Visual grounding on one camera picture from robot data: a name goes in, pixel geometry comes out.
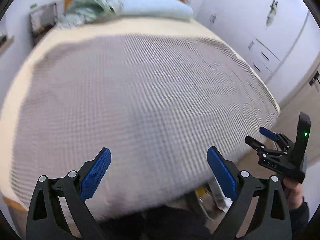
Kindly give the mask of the person's right hand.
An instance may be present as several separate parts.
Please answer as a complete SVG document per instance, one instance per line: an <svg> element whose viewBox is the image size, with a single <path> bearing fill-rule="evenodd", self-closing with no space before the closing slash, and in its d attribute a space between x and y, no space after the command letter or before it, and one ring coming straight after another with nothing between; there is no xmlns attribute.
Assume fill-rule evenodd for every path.
<svg viewBox="0 0 320 240"><path fill-rule="evenodd" d="M289 194L286 197L289 210L299 208L304 202L302 184L290 178L284 178L283 184L289 189Z"/></svg>

